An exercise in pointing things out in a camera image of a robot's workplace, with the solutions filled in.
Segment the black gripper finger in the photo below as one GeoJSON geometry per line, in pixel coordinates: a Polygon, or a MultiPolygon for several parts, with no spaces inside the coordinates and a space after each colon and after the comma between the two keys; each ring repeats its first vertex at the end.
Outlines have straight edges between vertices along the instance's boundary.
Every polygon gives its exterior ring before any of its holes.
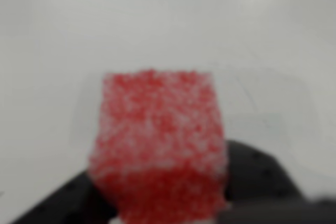
{"type": "Polygon", "coordinates": [[[12,223],[108,223],[115,217],[116,209],[107,203],[83,171],[12,223]]]}
{"type": "Polygon", "coordinates": [[[273,155],[229,140],[228,156],[225,196],[232,206],[300,205],[307,202],[273,155]]]}

